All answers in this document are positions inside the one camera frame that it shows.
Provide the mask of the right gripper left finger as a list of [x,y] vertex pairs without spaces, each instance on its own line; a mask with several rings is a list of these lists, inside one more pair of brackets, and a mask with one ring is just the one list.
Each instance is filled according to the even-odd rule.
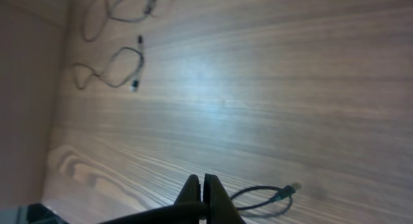
[[201,201],[201,185],[190,175],[173,205],[116,218],[103,224],[178,224],[194,223],[207,216],[207,205]]

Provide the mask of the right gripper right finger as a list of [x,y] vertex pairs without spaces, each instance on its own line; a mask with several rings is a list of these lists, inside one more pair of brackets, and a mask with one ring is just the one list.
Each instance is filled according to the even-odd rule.
[[216,175],[205,174],[203,202],[208,205],[207,224],[245,224]]

